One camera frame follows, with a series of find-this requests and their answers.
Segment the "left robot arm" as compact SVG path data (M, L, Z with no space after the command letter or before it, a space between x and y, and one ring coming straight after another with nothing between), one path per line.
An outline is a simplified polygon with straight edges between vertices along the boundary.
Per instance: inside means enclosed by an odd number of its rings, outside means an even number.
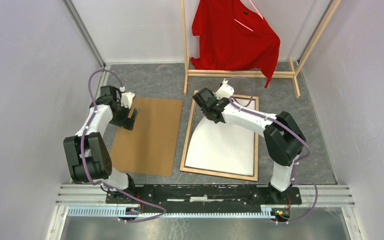
M137 190L132 177L113 167L110 153L103 140L109 124L133 130L139 109L133 108L133 92L124 87L103 86L100 96L92 99L89 114L80 130L63 140L69 174L76 184L93 184L118 191L125 204L133 203Z

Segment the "pink clothes hanger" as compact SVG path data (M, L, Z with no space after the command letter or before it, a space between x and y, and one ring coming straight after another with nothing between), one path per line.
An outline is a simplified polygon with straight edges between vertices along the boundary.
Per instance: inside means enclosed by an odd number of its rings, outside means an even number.
M255 32L264 17L252 0L233 0L231 4L232 17L238 26L249 31Z

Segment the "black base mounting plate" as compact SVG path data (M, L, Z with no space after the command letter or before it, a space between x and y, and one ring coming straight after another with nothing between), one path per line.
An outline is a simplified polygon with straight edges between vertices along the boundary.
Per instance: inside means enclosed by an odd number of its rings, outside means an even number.
M298 187L276 193L267 185L258 184L144 184L127 193L107 190L107 204L138 204L142 214L224 214L259 213L261 206L300 205Z

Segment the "red t-shirt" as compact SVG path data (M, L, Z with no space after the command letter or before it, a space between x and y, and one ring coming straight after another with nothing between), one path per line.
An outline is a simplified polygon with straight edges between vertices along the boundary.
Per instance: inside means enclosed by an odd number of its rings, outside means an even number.
M197 70L248 71L260 69L267 88L273 78L281 40L266 19L255 32L238 26L233 0L201 0L191 26L199 38L199 57L190 62Z

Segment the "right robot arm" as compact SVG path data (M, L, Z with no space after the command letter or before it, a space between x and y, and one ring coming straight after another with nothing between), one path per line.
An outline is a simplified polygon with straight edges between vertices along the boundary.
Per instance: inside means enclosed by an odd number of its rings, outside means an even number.
M274 161L269 182L269 199L282 204L289 198L294 165L303 149L311 149L294 118L286 111L268 114L241 105L234 96L216 97L208 88L193 95L204 116L215 124L233 124L262 136Z

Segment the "brown backing board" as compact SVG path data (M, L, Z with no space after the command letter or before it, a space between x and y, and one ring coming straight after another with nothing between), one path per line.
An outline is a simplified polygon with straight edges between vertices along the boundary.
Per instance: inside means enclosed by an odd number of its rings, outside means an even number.
M183 101L137 97L133 130L118 128L111 147L113 167L125 173L170 177L173 171Z

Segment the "wooden clothes rack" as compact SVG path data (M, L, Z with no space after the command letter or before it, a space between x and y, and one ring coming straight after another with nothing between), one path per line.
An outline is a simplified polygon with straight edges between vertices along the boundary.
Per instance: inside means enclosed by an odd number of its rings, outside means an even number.
M336 12L341 0L331 0L327 5L325 12L321 20L319 21L314 33L308 41L301 57L297 61L297 66L294 66L294 61L290 57L288 60L289 71L275 71L272 75L274 79L291 79L294 87L295 96L301 97L301 92L298 84L297 77L315 48L317 42L322 36L325 28L329 24L331 18ZM188 92L189 77L246 77L246 78L265 78L266 76L256 70L240 70L240 71L229 71L229 70L199 70L190 68L190 56L188 55L188 44L187 44L187 30L186 30L186 13L185 13L185 2L180 1L181 11L181 26L182 26L182 41L183 41L183 56L184 56L184 84L183 94L186 95Z

